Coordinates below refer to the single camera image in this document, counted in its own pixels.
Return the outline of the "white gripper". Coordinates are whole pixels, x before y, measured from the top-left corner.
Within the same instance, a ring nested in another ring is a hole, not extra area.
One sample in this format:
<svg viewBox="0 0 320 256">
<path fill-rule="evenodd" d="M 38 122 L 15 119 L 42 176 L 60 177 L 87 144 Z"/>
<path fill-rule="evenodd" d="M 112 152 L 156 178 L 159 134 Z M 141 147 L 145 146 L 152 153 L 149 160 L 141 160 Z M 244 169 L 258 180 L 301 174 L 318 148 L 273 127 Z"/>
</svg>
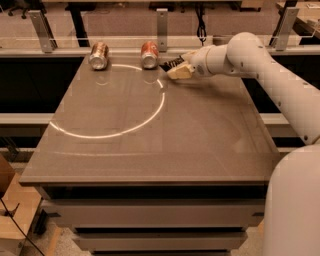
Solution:
<svg viewBox="0 0 320 256">
<path fill-rule="evenodd" d="M 212 73 L 207 67 L 207 55 L 210 51 L 210 47 L 202 47 L 199 50 L 193 50 L 186 52 L 181 55 L 184 61 L 189 61 L 188 63 L 181 63 L 178 66 L 170 69 L 167 75 L 170 79 L 189 79 L 192 77 L 193 73 L 197 77 L 211 77 Z"/>
</svg>

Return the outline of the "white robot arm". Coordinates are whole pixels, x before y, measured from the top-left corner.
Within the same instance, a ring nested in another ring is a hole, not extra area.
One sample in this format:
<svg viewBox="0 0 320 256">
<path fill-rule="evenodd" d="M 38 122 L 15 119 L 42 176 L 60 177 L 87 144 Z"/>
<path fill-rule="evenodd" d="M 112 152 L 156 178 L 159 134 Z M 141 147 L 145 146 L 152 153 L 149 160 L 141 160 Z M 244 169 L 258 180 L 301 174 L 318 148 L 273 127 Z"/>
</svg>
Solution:
<svg viewBox="0 0 320 256">
<path fill-rule="evenodd" d="M 251 78 L 263 88 L 304 145 L 276 165 L 267 189 L 262 256 L 320 256 L 320 91 L 242 32 L 168 63 L 172 79 L 218 74 Z"/>
</svg>

